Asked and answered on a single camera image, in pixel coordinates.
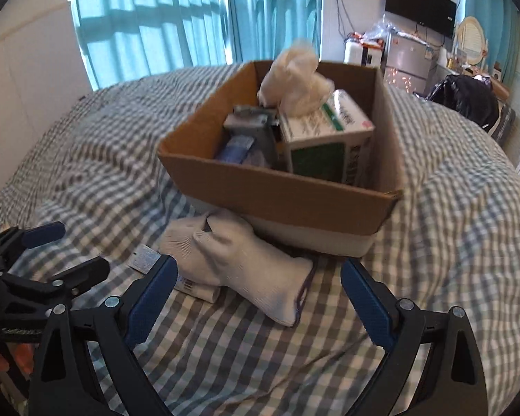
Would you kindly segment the green white medicine box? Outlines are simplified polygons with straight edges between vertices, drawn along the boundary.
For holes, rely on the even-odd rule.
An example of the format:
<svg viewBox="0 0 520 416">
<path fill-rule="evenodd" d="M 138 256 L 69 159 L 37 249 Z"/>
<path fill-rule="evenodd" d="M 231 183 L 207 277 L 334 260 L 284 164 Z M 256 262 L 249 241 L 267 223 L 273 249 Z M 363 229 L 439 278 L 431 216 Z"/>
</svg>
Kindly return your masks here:
<svg viewBox="0 0 520 416">
<path fill-rule="evenodd" d="M 375 126 L 345 90 L 308 115 L 281 115 L 280 127 L 289 173 L 363 186 Z"/>
</svg>

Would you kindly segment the small white label card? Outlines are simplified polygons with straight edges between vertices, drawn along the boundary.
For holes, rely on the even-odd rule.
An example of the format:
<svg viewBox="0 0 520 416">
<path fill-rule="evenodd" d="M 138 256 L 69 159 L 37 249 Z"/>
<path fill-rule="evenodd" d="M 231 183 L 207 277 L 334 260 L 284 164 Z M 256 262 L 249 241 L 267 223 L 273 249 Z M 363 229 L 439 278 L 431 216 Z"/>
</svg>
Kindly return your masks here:
<svg viewBox="0 0 520 416">
<path fill-rule="evenodd" d="M 128 258 L 128 266 L 143 275 L 147 274 L 161 258 L 161 254 L 141 244 Z"/>
</svg>

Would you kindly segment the oval vanity mirror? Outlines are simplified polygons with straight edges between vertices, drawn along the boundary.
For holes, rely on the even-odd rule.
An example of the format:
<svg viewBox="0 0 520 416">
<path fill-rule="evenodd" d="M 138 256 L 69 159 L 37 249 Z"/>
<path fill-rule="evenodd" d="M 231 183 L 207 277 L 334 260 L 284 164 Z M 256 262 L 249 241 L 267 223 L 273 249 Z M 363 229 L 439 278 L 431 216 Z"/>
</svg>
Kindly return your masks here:
<svg viewBox="0 0 520 416">
<path fill-rule="evenodd" d="M 466 63 L 480 64 L 487 56 L 487 38 L 480 22 L 474 16 L 466 16 L 456 33 L 456 50 L 461 52 Z"/>
</svg>

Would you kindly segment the cream fluffy cloth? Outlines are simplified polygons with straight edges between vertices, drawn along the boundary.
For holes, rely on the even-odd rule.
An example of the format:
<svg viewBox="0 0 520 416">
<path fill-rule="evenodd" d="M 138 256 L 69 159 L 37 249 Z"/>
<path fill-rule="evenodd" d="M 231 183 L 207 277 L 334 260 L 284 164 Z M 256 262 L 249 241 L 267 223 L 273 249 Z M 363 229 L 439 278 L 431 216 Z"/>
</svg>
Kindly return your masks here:
<svg viewBox="0 0 520 416">
<path fill-rule="evenodd" d="M 312 44 L 296 41 L 275 58 L 257 92 L 261 106 L 277 107 L 289 118 L 318 110 L 335 87 L 317 71 L 317 53 Z"/>
</svg>

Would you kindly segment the checkered bed cover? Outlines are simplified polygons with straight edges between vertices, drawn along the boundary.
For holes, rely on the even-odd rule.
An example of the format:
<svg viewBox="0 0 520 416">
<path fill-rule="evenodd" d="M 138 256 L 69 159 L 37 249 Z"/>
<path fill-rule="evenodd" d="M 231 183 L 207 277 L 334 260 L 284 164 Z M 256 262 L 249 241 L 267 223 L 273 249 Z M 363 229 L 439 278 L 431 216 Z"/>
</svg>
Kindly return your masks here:
<svg viewBox="0 0 520 416">
<path fill-rule="evenodd" d="M 108 280 L 91 307 L 137 274 L 128 257 L 157 246 L 168 222 L 192 214 L 157 158 L 161 138 L 188 118 L 233 66 L 176 70 L 83 98 L 38 141 L 0 193 L 5 226 L 66 226 L 28 250 L 14 274 L 44 280 L 92 257 Z M 499 415 L 520 391 L 520 175 L 502 149 L 455 112 L 389 93 L 404 160 L 404 194 L 363 265 L 398 297 L 463 307 Z M 230 290 L 209 304 L 174 292 L 147 342 L 142 368 L 176 415 L 341 415 L 382 358 L 340 283 L 339 261 L 317 271 L 301 322 L 276 325 Z"/>
</svg>

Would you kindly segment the silver foil blister pack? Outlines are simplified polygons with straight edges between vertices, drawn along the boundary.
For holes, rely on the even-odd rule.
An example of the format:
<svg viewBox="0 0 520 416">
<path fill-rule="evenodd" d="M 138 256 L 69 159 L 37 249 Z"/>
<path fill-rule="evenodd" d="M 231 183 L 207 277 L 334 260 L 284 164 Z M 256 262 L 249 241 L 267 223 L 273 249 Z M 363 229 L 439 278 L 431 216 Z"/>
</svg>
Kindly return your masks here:
<svg viewBox="0 0 520 416">
<path fill-rule="evenodd" d="M 254 146 L 262 152 L 269 165 L 277 162 L 278 153 L 273 126 L 277 111 L 250 105 L 235 105 L 226 116 L 223 128 L 232 135 L 244 135 L 254 139 Z"/>
</svg>

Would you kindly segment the brown cardboard box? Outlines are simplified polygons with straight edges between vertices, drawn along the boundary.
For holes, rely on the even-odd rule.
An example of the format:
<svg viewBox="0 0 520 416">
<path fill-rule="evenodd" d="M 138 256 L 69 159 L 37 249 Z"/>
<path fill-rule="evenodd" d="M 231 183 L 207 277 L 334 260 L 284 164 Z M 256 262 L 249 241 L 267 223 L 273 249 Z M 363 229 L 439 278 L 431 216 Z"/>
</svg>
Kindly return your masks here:
<svg viewBox="0 0 520 416">
<path fill-rule="evenodd" d="M 199 212 L 227 208 L 255 231 L 283 244 L 341 257 L 365 255 L 401 200 L 404 169 L 390 90 L 373 68 L 321 62 L 331 79 L 375 125 L 363 188 L 257 166 L 221 163 L 223 120 L 253 104 L 268 60 L 245 63 L 185 122 L 166 135 L 157 156 Z"/>
</svg>

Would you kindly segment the blue tissue pack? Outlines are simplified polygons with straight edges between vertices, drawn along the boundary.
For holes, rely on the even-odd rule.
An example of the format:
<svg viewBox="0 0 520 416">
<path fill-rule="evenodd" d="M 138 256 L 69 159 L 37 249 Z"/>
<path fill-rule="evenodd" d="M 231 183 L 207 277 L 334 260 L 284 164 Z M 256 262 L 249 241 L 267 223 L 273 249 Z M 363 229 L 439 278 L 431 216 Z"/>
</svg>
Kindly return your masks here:
<svg viewBox="0 0 520 416">
<path fill-rule="evenodd" d="M 222 163 L 268 167 L 268 161 L 257 145 L 256 139 L 241 134 L 232 136 L 215 160 Z"/>
</svg>

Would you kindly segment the white sock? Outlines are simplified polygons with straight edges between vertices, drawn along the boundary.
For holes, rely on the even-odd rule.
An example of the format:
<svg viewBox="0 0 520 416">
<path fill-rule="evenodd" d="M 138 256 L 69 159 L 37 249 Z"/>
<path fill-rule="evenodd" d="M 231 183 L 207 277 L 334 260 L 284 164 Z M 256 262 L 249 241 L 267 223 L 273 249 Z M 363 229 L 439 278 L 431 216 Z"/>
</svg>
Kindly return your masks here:
<svg viewBox="0 0 520 416">
<path fill-rule="evenodd" d="M 261 240 L 227 209 L 170 222 L 159 251 L 174 257 L 183 278 L 228 287 L 280 325 L 293 327 L 301 318 L 313 261 Z"/>
</svg>

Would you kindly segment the black wall television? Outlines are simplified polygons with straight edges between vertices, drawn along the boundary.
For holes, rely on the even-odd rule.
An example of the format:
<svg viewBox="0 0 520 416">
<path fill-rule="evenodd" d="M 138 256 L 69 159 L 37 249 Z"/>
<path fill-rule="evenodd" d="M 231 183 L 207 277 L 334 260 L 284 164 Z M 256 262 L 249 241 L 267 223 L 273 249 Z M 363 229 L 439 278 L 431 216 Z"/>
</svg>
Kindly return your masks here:
<svg viewBox="0 0 520 416">
<path fill-rule="evenodd" d="M 457 4 L 452 0 L 385 0 L 385 11 L 453 38 Z"/>
</svg>

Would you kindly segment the teal corner curtain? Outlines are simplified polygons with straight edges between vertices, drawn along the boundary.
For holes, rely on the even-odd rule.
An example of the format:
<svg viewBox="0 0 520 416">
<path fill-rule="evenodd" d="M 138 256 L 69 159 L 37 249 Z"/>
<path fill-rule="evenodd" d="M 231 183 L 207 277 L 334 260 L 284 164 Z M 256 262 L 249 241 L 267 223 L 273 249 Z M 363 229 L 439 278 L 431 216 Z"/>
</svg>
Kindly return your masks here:
<svg viewBox="0 0 520 416">
<path fill-rule="evenodd" d="M 466 0 L 465 15 L 473 16 L 487 39 L 487 63 L 501 66 L 502 80 L 511 86 L 518 60 L 519 12 L 512 0 Z"/>
</svg>

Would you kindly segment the silver mini fridge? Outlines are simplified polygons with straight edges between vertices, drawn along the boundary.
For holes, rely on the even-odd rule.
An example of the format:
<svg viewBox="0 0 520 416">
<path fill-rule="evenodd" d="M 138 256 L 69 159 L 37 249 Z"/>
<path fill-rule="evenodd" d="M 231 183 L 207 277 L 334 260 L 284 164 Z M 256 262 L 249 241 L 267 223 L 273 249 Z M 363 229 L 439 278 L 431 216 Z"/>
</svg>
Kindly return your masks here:
<svg viewBox="0 0 520 416">
<path fill-rule="evenodd" d="M 391 32 L 382 60 L 384 81 L 408 93 L 423 94 L 433 64 L 434 48 L 402 32 Z"/>
</svg>

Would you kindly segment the teal window curtain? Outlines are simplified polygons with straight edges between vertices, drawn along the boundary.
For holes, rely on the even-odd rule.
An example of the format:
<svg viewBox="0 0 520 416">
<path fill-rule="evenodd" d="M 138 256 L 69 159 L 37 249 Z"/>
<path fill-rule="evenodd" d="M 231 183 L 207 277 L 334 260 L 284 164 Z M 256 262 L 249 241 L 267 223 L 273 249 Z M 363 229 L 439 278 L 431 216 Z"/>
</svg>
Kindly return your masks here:
<svg viewBox="0 0 520 416">
<path fill-rule="evenodd" d="M 321 44 L 322 0 L 69 0 L 93 89 Z"/>
</svg>

